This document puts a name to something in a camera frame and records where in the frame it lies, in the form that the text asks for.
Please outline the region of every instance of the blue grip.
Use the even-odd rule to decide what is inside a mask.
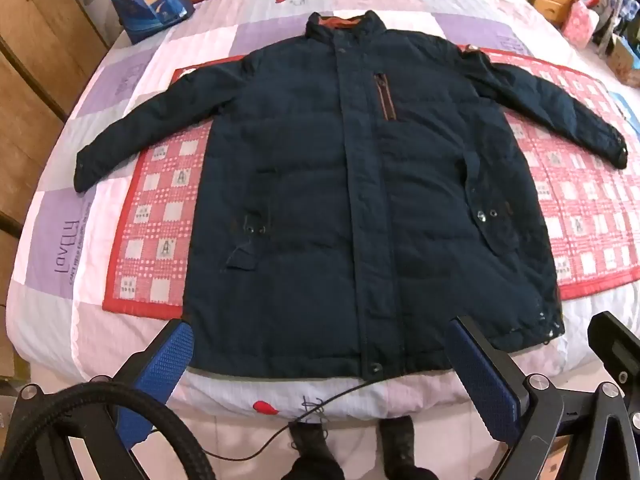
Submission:
[[[149,361],[133,387],[166,404],[191,361],[192,355],[193,330],[187,323],[180,323]],[[116,431],[126,449],[131,449],[135,444],[143,442],[151,432],[151,428],[151,423],[143,416],[127,408],[118,408]]]
[[[445,352],[491,436],[514,446],[521,433],[518,401],[457,320],[447,327]]]

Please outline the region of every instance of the shoe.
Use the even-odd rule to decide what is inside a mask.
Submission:
[[[335,461],[326,444],[326,433],[322,424],[290,422],[289,433],[293,439],[291,447],[297,450],[300,456],[327,458]]]
[[[403,466],[415,466],[414,423],[411,417],[381,418],[378,421],[382,440],[383,465],[385,475],[393,476],[393,471]]]

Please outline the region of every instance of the chest pocket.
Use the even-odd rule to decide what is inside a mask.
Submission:
[[[374,74],[373,79],[376,83],[378,98],[380,99],[380,107],[382,108],[385,121],[398,120],[398,117],[396,116],[396,107],[394,106],[394,100],[391,98],[391,90],[389,88],[389,81],[386,78],[386,74]]]
[[[465,164],[466,199],[482,237],[498,256],[515,250],[519,240],[509,203],[491,175],[482,168],[476,153],[466,152]]]
[[[227,269],[255,270],[270,239],[273,228],[271,203],[277,171],[257,171],[251,178],[242,208],[238,212],[240,229],[232,234],[232,251]]]

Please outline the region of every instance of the black cable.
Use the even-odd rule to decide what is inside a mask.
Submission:
[[[258,451],[256,451],[252,455],[245,456],[244,458],[230,458],[228,456],[222,456],[222,455],[218,455],[218,454],[212,453],[210,451],[207,451],[202,446],[200,446],[200,447],[202,448],[202,450],[204,451],[205,454],[207,454],[209,456],[212,456],[213,458],[217,458],[219,460],[225,460],[226,462],[247,462],[248,460],[254,459],[258,455],[260,455],[260,453],[262,453],[265,449],[267,449],[269,444],[271,444],[271,442],[273,442],[279,436],[279,434],[281,434],[283,431],[287,430],[287,428],[289,427],[289,424],[292,424],[294,422],[300,422],[303,418],[308,417],[312,413],[315,413],[315,412],[318,412],[319,410],[322,410],[322,408],[324,408],[329,402],[333,402],[334,400],[339,399],[340,397],[345,396],[347,394],[350,394],[351,392],[355,392],[356,390],[364,388],[365,386],[371,386],[372,384],[380,383],[382,381],[385,381],[385,379],[376,379],[376,380],[373,380],[373,381],[367,381],[365,383],[358,384],[357,386],[354,386],[353,388],[349,388],[348,390],[344,390],[343,392],[340,392],[339,394],[336,394],[333,397],[330,397],[329,399],[324,400],[323,402],[320,402],[320,404],[316,404],[311,410],[306,411],[305,413],[300,415],[298,418],[295,418],[290,423],[288,423],[286,426],[283,426],[278,431],[276,431],[274,434],[272,434],[269,437],[269,439],[267,440],[267,442],[265,442],[264,445]]]

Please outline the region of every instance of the jacket sleeve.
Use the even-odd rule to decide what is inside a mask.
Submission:
[[[626,168],[625,138],[615,127],[555,84],[479,51],[458,51],[457,66],[482,97],[493,99],[565,139]]]
[[[87,191],[119,163],[209,117],[248,78],[247,58],[199,68],[107,127],[76,156],[74,189]]]

